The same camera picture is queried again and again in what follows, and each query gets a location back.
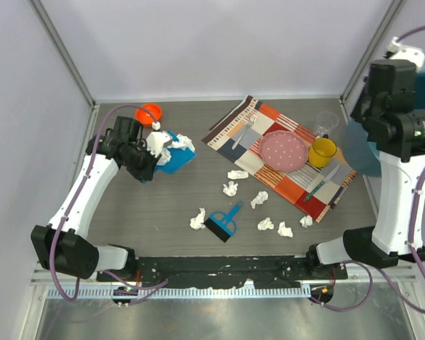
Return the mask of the blue dustpan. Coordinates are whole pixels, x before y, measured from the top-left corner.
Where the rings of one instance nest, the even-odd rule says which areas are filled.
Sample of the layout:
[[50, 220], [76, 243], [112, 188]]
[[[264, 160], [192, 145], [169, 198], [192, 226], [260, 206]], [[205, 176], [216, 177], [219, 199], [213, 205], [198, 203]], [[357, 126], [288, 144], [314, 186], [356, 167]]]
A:
[[[167, 132], [173, 137], [173, 139], [175, 138], [175, 136], [177, 136], [172, 131]], [[161, 171], [165, 174], [175, 174], [178, 170], [180, 170], [183, 166], [187, 165], [196, 157], [196, 153], [192, 152], [189, 149], [173, 149], [170, 148], [170, 145], [165, 146], [165, 148], [170, 149], [171, 161], [165, 164], [164, 166], [156, 165], [154, 169], [154, 174], [158, 171]]]

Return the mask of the teal trash bin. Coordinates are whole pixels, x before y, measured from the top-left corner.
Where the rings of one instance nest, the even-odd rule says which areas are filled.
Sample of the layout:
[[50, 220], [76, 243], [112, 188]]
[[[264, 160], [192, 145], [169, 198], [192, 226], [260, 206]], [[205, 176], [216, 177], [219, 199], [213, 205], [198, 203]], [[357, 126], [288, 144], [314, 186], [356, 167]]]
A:
[[[425, 72], [416, 78], [415, 109], [425, 109]], [[376, 144], [367, 141], [367, 132], [352, 118], [341, 133], [344, 145], [341, 148], [347, 163], [358, 173], [369, 177], [381, 177], [379, 151]]]

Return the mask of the blue hand brush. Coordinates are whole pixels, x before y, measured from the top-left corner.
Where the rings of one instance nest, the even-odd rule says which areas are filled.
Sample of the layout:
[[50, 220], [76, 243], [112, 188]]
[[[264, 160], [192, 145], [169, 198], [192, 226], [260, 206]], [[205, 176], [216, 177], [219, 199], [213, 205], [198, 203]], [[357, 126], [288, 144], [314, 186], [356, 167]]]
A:
[[244, 202], [241, 200], [229, 212], [215, 211], [211, 213], [204, 222], [205, 227], [222, 242], [227, 242], [237, 232], [237, 223], [234, 221], [234, 216], [243, 206]]

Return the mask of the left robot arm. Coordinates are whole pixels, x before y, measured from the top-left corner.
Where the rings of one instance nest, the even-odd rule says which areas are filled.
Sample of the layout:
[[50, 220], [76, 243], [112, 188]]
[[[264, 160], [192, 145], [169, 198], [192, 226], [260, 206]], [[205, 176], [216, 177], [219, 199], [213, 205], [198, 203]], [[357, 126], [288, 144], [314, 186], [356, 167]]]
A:
[[126, 168], [140, 182], [153, 179], [167, 132], [142, 136], [143, 126], [134, 118], [118, 116], [112, 128], [103, 128], [88, 143], [81, 171], [60, 209], [47, 225], [31, 232], [40, 265], [51, 273], [87, 279], [111, 270], [121, 278], [137, 271], [134, 250], [117, 245], [94, 246], [87, 240], [94, 212], [111, 180]]

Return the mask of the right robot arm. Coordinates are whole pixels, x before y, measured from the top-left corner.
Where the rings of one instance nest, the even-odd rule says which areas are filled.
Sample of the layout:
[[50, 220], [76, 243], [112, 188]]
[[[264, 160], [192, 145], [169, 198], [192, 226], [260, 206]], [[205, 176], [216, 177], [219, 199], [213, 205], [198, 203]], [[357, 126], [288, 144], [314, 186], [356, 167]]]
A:
[[351, 117], [379, 151], [377, 221], [312, 245], [306, 253], [310, 268], [349, 260], [374, 268], [394, 267], [400, 260], [425, 261], [425, 109], [414, 107], [416, 77], [417, 66], [406, 59], [379, 59], [370, 65]]

